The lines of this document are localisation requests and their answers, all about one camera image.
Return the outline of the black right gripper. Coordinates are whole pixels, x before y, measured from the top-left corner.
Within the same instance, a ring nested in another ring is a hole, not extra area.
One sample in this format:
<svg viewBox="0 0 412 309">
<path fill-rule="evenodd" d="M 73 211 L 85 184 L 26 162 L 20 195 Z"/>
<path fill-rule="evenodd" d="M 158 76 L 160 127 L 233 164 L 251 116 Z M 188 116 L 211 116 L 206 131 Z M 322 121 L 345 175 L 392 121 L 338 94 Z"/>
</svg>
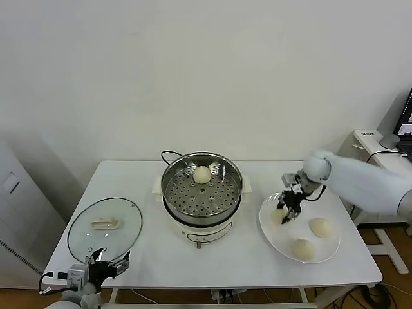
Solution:
<svg viewBox="0 0 412 309">
<path fill-rule="evenodd" d="M 295 193 L 292 190 L 284 190 L 278 196 L 278 203 L 276 209 L 283 209 L 283 217 L 281 224 L 284 225 L 291 221 L 294 221 L 301 214 L 301 202 L 305 199 L 305 194 L 302 192 Z"/>
</svg>

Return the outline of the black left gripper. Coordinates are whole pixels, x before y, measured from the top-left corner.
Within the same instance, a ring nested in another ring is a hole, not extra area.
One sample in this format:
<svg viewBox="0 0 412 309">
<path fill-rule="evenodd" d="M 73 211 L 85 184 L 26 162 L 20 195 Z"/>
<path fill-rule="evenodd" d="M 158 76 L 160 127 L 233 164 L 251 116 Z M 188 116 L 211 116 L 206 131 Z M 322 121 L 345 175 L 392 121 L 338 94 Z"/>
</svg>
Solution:
<svg viewBox="0 0 412 309">
<path fill-rule="evenodd" d="M 85 257 L 85 264 L 89 266 L 88 282 L 95 286 L 102 286 L 106 279 L 114 279 L 129 268 L 130 251 L 126 252 L 121 259 L 112 262 L 102 260 L 102 254 L 105 251 L 106 247 L 102 247 Z"/>
</svg>

